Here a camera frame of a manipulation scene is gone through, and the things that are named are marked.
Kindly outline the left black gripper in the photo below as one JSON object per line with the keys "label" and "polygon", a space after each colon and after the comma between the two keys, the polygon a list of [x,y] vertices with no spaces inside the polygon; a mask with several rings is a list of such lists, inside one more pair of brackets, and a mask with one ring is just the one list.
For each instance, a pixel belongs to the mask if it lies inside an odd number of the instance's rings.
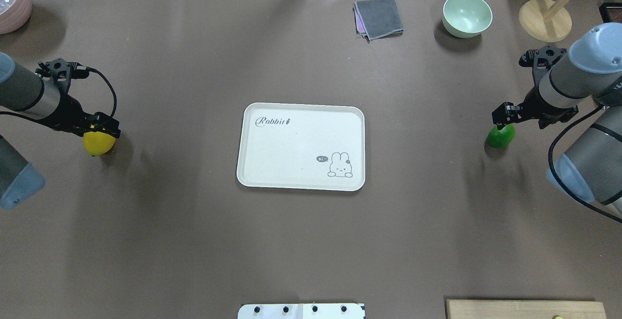
{"label": "left black gripper", "polygon": [[90,130],[107,134],[115,139],[121,137],[120,122],[100,111],[85,113],[80,103],[69,95],[62,95],[58,106],[46,117],[46,127],[83,137]]}

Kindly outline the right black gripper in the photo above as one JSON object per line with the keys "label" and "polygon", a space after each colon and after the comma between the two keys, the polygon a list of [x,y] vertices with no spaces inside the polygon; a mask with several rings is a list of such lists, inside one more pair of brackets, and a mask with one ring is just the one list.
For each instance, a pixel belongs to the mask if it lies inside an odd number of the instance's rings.
{"label": "right black gripper", "polygon": [[537,88],[532,88],[519,106],[502,103],[492,111],[492,121],[497,130],[510,124],[537,120],[538,128],[543,130],[557,122],[566,123],[578,114],[578,106],[558,108],[547,103]]}

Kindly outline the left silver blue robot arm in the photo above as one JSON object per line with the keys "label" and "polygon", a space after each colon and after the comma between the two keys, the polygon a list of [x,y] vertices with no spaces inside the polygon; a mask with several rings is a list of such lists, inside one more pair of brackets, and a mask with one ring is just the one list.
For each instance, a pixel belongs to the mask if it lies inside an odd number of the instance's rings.
{"label": "left silver blue robot arm", "polygon": [[[2,115],[18,117],[51,130],[83,137],[102,133],[119,138],[121,131],[110,114],[84,112],[78,100],[69,95],[71,81],[98,73],[92,67],[62,58],[40,63],[35,71],[27,70],[6,53],[0,57]],[[11,210],[42,190],[44,177],[11,144],[1,139],[1,207]]]}

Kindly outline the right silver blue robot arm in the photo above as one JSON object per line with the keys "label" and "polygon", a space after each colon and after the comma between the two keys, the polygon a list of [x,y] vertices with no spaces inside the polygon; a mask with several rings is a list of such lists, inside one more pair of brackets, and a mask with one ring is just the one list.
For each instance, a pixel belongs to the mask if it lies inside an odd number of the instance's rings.
{"label": "right silver blue robot arm", "polygon": [[621,199],[621,36],[619,22],[588,30],[567,49],[544,46],[519,60],[532,70],[533,88],[520,104],[492,111],[498,131],[529,120],[544,129],[565,123],[547,150],[547,179],[589,210]]}

